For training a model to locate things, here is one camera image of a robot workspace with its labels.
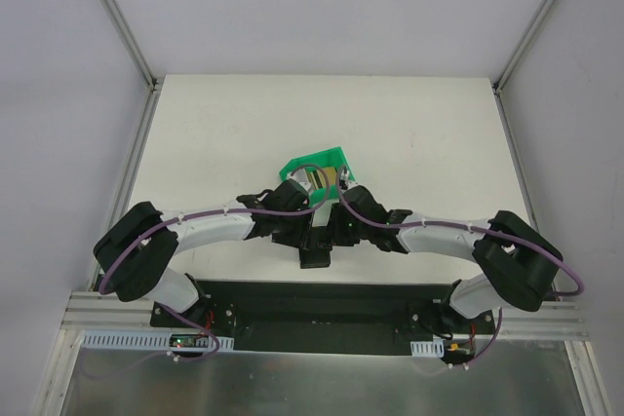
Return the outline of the black leather card holder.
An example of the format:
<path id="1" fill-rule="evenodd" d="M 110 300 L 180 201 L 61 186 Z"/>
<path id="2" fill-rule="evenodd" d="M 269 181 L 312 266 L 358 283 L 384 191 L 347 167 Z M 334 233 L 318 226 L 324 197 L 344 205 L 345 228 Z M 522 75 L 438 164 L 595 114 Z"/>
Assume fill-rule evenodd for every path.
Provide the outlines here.
<path id="1" fill-rule="evenodd" d="M 313 226 L 302 238 L 298 248 L 299 266 L 301 269 L 328 268 L 331 265 L 332 242 L 327 229 Z"/>

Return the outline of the green plastic bin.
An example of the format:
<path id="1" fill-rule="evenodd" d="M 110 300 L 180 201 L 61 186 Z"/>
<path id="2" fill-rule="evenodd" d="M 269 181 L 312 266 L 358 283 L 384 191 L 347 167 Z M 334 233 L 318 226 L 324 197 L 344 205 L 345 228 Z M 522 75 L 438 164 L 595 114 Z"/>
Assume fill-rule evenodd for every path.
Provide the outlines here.
<path id="1" fill-rule="evenodd" d="M 308 191 L 309 203 L 314 207 L 322 202 L 326 195 L 329 200 L 338 198 L 335 182 L 337 171 L 341 167 L 345 167 L 344 176 L 355 181 L 343 149 L 337 146 L 291 159 L 279 171 L 279 176 L 281 181 L 293 178 L 302 183 Z"/>

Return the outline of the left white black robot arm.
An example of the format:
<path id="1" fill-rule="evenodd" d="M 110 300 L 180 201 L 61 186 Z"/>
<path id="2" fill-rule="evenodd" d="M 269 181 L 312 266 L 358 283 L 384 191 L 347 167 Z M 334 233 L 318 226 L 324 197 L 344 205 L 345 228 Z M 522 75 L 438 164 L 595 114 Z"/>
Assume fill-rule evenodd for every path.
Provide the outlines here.
<path id="1" fill-rule="evenodd" d="M 122 302 L 147 298 L 172 310 L 183 326 L 199 325 L 206 296 L 195 280 L 169 267 L 188 250 L 280 233 L 311 218 L 308 185 L 292 178 L 274 190 L 242 195 L 219 208 L 166 214 L 150 202 L 132 207 L 95 245 L 103 271 L 98 292 Z"/>

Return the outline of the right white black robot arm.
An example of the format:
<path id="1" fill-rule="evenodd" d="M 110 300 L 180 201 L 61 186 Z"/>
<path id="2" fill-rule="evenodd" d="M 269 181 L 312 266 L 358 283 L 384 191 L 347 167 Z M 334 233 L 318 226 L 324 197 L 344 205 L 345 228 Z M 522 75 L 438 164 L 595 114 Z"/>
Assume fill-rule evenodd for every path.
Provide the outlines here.
<path id="1" fill-rule="evenodd" d="M 386 252 L 440 254 L 481 268 L 480 275 L 451 284 L 444 297 L 439 321 L 449 332 L 461 332 L 478 315 L 504 305 L 538 311 L 563 262 L 562 254 L 512 211 L 476 221 L 427 218 L 385 209 L 363 185 L 339 187 L 331 222 L 349 246 L 366 240 Z"/>

